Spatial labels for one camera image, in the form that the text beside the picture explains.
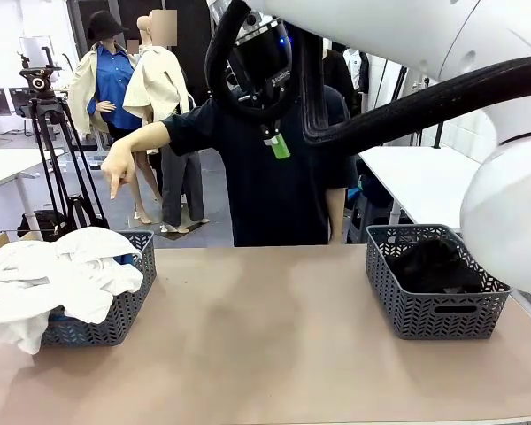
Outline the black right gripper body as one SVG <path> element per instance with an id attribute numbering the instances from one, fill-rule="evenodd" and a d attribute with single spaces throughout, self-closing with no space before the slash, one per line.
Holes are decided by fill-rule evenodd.
<path id="1" fill-rule="evenodd" d="M 236 104 L 264 110 L 288 91 L 292 69 L 292 41 L 282 21 L 263 34 L 234 45 L 229 55 L 227 86 Z"/>

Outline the dark blue garment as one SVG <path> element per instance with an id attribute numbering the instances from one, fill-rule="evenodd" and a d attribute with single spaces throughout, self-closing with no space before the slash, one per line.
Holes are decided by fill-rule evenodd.
<path id="1" fill-rule="evenodd" d="M 62 286 L 61 305 L 50 311 L 50 321 L 100 324 L 115 297 L 140 289 L 143 276 L 133 263 L 131 254 L 77 263 Z"/>

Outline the black garment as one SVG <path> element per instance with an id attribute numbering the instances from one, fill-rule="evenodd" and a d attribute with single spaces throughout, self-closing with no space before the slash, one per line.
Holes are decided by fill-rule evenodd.
<path id="1" fill-rule="evenodd" d="M 461 258 L 454 242 L 427 239 L 386 263 L 400 287 L 419 294 L 482 293 L 480 274 Z"/>

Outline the white garment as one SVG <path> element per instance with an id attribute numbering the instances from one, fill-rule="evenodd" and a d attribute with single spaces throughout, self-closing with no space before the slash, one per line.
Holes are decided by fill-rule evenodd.
<path id="1" fill-rule="evenodd" d="M 141 253 L 121 234 L 87 227 L 55 242 L 8 243 L 0 248 L 0 339 L 28 354 L 41 348 L 50 311 L 77 263 Z"/>

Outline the person's left forearm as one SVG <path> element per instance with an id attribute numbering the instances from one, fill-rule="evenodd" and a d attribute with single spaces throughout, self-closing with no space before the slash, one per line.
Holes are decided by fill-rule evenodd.
<path id="1" fill-rule="evenodd" d="M 328 189 L 326 203 L 329 218 L 329 244 L 340 244 L 343 237 L 344 206 L 346 202 L 346 189 Z"/>

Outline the person's right hand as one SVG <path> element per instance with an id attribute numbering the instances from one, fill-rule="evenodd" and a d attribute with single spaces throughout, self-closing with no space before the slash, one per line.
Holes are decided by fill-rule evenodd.
<path id="1" fill-rule="evenodd" d="M 101 171 L 109 185 L 110 200 L 113 200 L 119 189 L 129 184 L 135 175 L 135 161 L 132 151 L 124 140 L 118 140 L 111 147 L 101 165 Z"/>

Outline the person in black t-shirt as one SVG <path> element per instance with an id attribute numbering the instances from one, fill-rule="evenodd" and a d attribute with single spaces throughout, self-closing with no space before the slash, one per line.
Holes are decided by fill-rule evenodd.
<path id="1" fill-rule="evenodd" d="M 327 244 L 326 191 L 358 178 L 352 156 L 315 149 L 303 139 L 301 105 L 281 119 L 290 157 L 276 159 L 259 127 L 209 99 L 191 112 L 164 119 L 176 154 L 214 149 L 226 172 L 236 247 Z"/>

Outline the mannequin in white shirt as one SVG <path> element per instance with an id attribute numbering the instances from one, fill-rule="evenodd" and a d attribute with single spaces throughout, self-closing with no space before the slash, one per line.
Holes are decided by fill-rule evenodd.
<path id="1" fill-rule="evenodd" d="M 343 57 L 353 86 L 350 113 L 351 116 L 356 116 L 367 111 L 370 88 L 370 63 L 368 56 L 363 51 L 350 47 L 344 50 Z"/>

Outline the dark clothes pile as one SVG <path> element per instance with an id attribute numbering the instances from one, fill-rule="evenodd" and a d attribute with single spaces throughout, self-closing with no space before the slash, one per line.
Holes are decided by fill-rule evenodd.
<path id="1" fill-rule="evenodd" d="M 393 202 L 385 187 L 370 173 L 361 174 L 358 188 L 367 201 L 377 208 L 387 208 Z"/>

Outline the dark grey step stool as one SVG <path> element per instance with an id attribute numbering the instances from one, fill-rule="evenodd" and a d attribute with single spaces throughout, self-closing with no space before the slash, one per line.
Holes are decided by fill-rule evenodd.
<path id="1" fill-rule="evenodd" d="M 392 211 L 393 200 L 386 206 L 376 206 L 362 193 L 354 200 L 348 227 L 347 243 L 366 243 L 366 228 L 372 225 L 387 225 Z"/>

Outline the mannequin in cream jacket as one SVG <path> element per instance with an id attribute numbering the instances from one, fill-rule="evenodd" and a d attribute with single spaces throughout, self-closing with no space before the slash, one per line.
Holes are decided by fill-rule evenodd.
<path id="1" fill-rule="evenodd" d="M 177 44 L 177 11 L 153 10 L 138 18 L 140 57 L 127 86 L 123 107 L 143 124 L 158 122 L 195 107 L 179 60 L 169 50 Z M 185 234 L 181 224 L 181 197 L 187 199 L 192 223 L 205 224 L 203 183 L 198 151 L 178 156 L 169 146 L 158 149 L 162 170 L 162 224 L 164 234 Z"/>

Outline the white table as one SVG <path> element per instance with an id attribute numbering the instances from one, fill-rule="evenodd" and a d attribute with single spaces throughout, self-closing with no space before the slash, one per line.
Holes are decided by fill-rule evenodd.
<path id="1" fill-rule="evenodd" d="M 52 154 L 35 148 L 0 148 L 0 230 L 8 219 L 24 213 L 29 231 L 42 238 L 27 182 L 49 177 L 51 161 L 63 154 L 59 148 Z"/>
<path id="2" fill-rule="evenodd" d="M 415 224 L 460 229 L 461 204 L 478 162 L 448 147 L 381 146 L 360 157 L 393 197 L 391 225 L 405 213 Z"/>

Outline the mannequin in blue shirt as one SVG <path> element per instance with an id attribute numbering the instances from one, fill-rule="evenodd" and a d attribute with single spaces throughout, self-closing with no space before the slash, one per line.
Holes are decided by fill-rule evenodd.
<path id="1" fill-rule="evenodd" d="M 123 107 L 135 61 L 115 37 L 92 43 L 73 73 L 68 93 L 75 128 L 84 135 L 95 128 L 114 142 L 142 125 Z"/>

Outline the black brimmed hat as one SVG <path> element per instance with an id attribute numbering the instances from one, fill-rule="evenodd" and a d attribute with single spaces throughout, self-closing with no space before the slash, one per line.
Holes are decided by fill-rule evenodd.
<path id="1" fill-rule="evenodd" d="M 127 31 L 111 13 L 105 10 L 94 12 L 89 19 L 87 38 L 92 43 L 97 43 Z"/>

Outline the dark grey woven-pattern basket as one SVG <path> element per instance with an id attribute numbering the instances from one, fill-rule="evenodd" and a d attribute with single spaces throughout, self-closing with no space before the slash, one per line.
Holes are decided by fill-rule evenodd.
<path id="1" fill-rule="evenodd" d="M 491 336 L 511 289 L 473 259 L 457 233 L 444 225 L 370 226 L 366 233 L 366 275 L 396 336 L 411 340 Z M 483 292 L 419 294 L 403 290 L 385 257 L 397 257 L 427 239 L 454 242 L 461 258 L 480 274 Z"/>
<path id="2" fill-rule="evenodd" d="M 50 313 L 49 325 L 42 335 L 41 346 L 114 346 L 122 343 L 140 312 L 152 283 L 157 277 L 152 231 L 120 232 L 140 253 L 133 256 L 132 265 L 143 275 L 137 292 L 124 292 L 116 296 L 105 321 L 100 324 L 85 323 L 64 315 L 58 307 Z"/>

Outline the black bag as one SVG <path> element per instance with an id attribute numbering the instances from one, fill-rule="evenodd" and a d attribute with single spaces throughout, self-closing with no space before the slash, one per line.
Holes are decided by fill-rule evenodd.
<path id="1" fill-rule="evenodd" d="M 37 210 L 35 211 L 39 231 L 31 230 L 26 215 L 23 213 L 21 223 L 17 227 L 17 237 L 22 238 L 31 235 L 36 238 L 42 236 L 45 242 L 55 242 L 60 237 L 74 231 L 76 227 L 61 212 L 54 210 Z"/>

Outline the black monitor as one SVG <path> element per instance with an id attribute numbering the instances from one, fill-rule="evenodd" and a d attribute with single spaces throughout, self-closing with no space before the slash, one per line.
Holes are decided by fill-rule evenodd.
<path id="1" fill-rule="evenodd" d="M 5 104 L 10 113 L 16 113 L 22 116 L 24 113 L 22 109 L 29 103 L 29 90 L 27 88 L 5 88 L 1 89 Z"/>

